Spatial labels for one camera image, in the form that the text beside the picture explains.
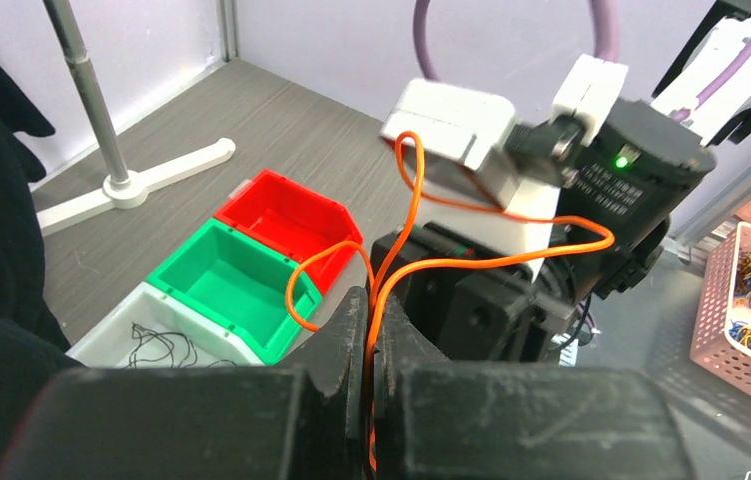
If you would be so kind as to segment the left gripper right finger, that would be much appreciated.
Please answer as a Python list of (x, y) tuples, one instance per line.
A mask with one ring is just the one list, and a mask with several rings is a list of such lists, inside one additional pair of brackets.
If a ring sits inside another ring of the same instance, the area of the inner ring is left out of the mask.
[(693, 479), (657, 385), (630, 370), (451, 361), (390, 299), (375, 357), (380, 479)]

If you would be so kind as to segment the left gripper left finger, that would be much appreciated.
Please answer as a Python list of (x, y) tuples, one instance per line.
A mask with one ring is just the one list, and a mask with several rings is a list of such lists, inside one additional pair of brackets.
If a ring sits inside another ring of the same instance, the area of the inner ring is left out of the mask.
[(65, 371), (26, 414), (0, 479), (362, 479), (367, 306), (349, 289), (275, 366)]

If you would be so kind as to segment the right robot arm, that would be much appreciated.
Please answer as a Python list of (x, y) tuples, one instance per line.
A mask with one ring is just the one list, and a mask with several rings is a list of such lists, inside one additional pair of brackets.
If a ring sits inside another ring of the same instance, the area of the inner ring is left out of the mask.
[(578, 58), (550, 117), (520, 121), (507, 99), (443, 83), (413, 41), (421, 77), (381, 135), (416, 167), (395, 244), (372, 249), (370, 331), (389, 296), (443, 353), (534, 362), (589, 343), (594, 297), (637, 285), (671, 212), (715, 169), (712, 149), (751, 133), (751, 1), (717, 1), (654, 90), (627, 100), (616, 5), (591, 5), (594, 51)]

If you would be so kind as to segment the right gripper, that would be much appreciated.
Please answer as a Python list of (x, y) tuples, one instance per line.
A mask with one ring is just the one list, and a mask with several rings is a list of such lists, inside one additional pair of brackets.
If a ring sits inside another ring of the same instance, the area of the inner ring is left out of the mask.
[(580, 320), (574, 274), (564, 259), (547, 260), (537, 270), (526, 263), (419, 270), (391, 295), (452, 360), (542, 361), (553, 337), (572, 332)]

